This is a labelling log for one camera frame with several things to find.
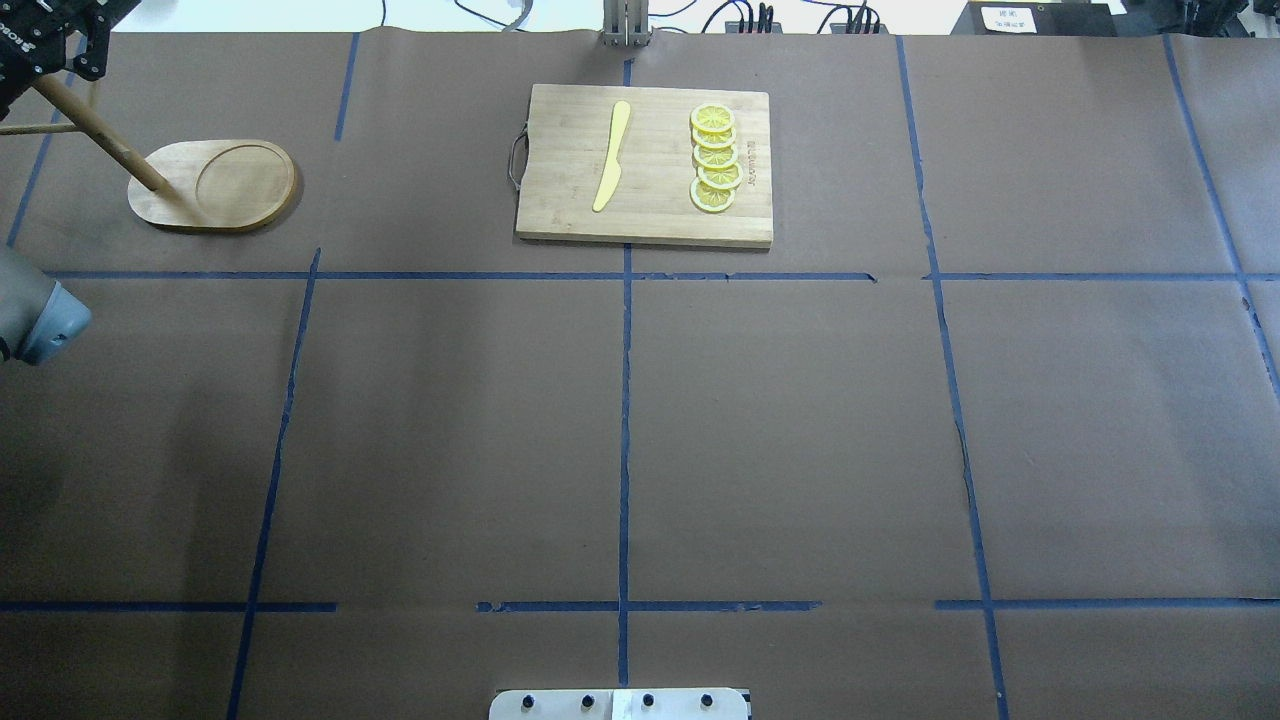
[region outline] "lemon slice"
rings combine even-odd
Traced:
[[[732,190],[717,190],[700,179],[694,179],[689,186],[689,199],[699,210],[705,213],[723,213],[733,204]]]
[[[728,128],[728,132],[703,132],[694,128],[694,142],[703,147],[719,150],[737,142],[737,131]]]
[[[698,168],[698,179],[714,190],[733,190],[742,184],[742,168],[737,163],[722,169]]]
[[[728,132],[733,127],[733,110],[719,102],[705,102],[694,108],[689,122],[703,132]]]
[[[698,163],[700,168],[707,168],[708,170],[723,170],[733,163],[737,163],[737,147],[728,146],[710,149],[695,145],[694,161]]]

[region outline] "white floor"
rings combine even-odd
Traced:
[[[485,15],[504,20],[520,14],[520,0],[462,0]],[[650,13],[680,9],[687,0],[652,0]],[[873,8],[895,35],[947,35],[965,0],[877,0]],[[806,0],[773,0],[774,20],[786,32],[814,32],[829,8]],[[1110,0],[1112,12],[1123,12],[1119,0]],[[120,23],[125,32],[323,32],[362,31],[380,24],[381,0],[351,3],[342,12],[317,12],[326,4],[308,0],[142,0]],[[387,24],[419,31],[484,31],[495,26],[460,10],[452,0],[385,0]],[[698,0],[672,18],[655,18],[654,26],[698,32],[718,3]],[[600,27],[600,0],[536,0],[524,27],[530,31],[562,31]],[[721,19],[736,18],[731,9]],[[1240,20],[1260,37],[1275,37],[1274,23],[1252,10]]]

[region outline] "electrical wire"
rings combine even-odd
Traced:
[[[678,10],[672,10],[669,13],[649,13],[649,17],[650,18],[673,18],[673,17],[678,15],[680,13],[684,13],[685,10],[692,8],[696,4],[698,4],[698,0],[690,0],[687,5],[685,5],[684,8],[681,8]]]
[[[827,20],[831,19],[831,15],[835,15],[836,13],[838,13],[841,10],[849,13],[849,22],[846,22],[845,24],[846,26],[852,26],[854,24],[854,9],[850,8],[849,5],[836,5],[835,8],[832,8],[831,10],[828,10],[827,12],[827,17],[822,18],[822,22],[818,23],[818,35],[822,35],[822,31],[827,29]]]
[[[502,28],[502,32],[515,31],[525,20],[529,19],[529,13],[531,13],[532,10],[534,10],[534,0],[522,0],[520,3],[520,17],[507,23],[507,26]]]
[[[470,13],[470,14],[480,18],[481,20],[490,22],[490,23],[493,23],[495,26],[507,27],[507,23],[504,23],[502,20],[495,20],[495,19],[490,18],[489,15],[485,15],[484,13],[477,13],[477,12],[472,10],[471,8],[467,8],[466,5],[462,4],[462,0],[453,0],[453,4],[457,5],[460,10],[465,10],[465,12],[467,12],[467,13]],[[517,27],[516,32],[529,32],[529,31],[525,29],[525,28]]]
[[[733,5],[733,8],[737,9],[739,32],[744,32],[746,29],[746,26],[755,24],[755,10],[751,8],[751,4],[748,3],[748,0],[724,0],[724,3],[722,3],[719,8],[716,8],[716,12],[713,12],[712,15],[707,18],[707,24],[704,24],[703,29],[700,29],[699,32],[700,33],[707,32],[707,28],[712,27],[712,20],[716,19],[716,15],[721,14],[721,10],[728,8],[730,5]],[[746,15],[742,14],[742,5],[746,5],[746,13],[748,13]]]
[[[861,5],[818,3],[815,0],[804,0],[804,1],[812,5],[823,5],[831,8],[831,10],[827,12],[827,17],[822,18],[822,24],[818,26],[817,29],[818,35],[822,35],[822,31],[827,28],[827,20],[829,20],[832,15],[835,15],[841,10],[845,12],[845,35],[876,35],[879,32],[881,27],[879,13],[876,10],[876,8],[868,5],[867,0],[863,0]]]

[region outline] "wooden cutting board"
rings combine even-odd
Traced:
[[[622,179],[604,210],[593,213],[618,100],[631,104],[618,151]],[[726,105],[736,122],[745,177],[723,213],[704,213],[689,197],[696,177],[689,114],[703,102]],[[535,85],[527,129],[518,237],[762,250],[773,243],[768,94]]]

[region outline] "wooden dowel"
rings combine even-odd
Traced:
[[[36,123],[0,126],[0,135],[45,135],[46,132],[79,132],[74,123]]]
[[[51,74],[41,76],[31,86],[36,88],[36,92],[44,95],[54,108],[61,110],[67,115],[67,119],[76,123],[76,127],[87,135],[90,140],[96,142],[102,150],[106,150],[106,154],[123,165],[131,176],[138,178],[138,182],[146,186],[147,190],[154,192],[169,184],[164,179],[164,176],[157,173],[150,163],[138,155],[137,150],[129,147],[129,143],[120,138],[101,115],[95,113],[92,108],[86,105],[83,100],[77,97],[56,77]]]

